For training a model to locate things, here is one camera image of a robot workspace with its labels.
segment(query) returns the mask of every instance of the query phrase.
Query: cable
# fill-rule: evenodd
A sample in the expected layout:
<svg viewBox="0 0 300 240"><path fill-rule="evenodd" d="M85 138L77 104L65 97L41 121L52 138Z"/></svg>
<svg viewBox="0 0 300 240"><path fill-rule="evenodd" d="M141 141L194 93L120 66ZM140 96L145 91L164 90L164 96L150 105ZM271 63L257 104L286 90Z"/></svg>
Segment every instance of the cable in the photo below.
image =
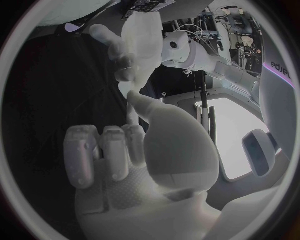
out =
<svg viewBox="0 0 300 240"><path fill-rule="evenodd" d="M210 46L210 44L208 44L202 37L200 37L200 36L197 35L196 33L191 32L191 31L188 31L188 30L176 30L176 32L187 32L187 33L190 33L190 34L195 35L197 38L200 38L203 42L205 42L205 43L207 44L207 46L208 46L208 47L209 47L209 48L210 48L210 49L211 49L218 57L220 57L220 58L222 58L222 59L225 59L227 62L231 63L232 65L236 66L237 68L239 68L239 69L241 69L241 70L244 70L244 71L249 72L249 73L261 75L261 73L259 73L259 72L254 72L254 71L246 70L246 69L240 67L240 66L239 66L238 64L236 64L235 62L232 62L232 61L228 60L227 58L225 58L225 57L219 55L219 53L218 53L215 49L213 49L213 48Z"/></svg>

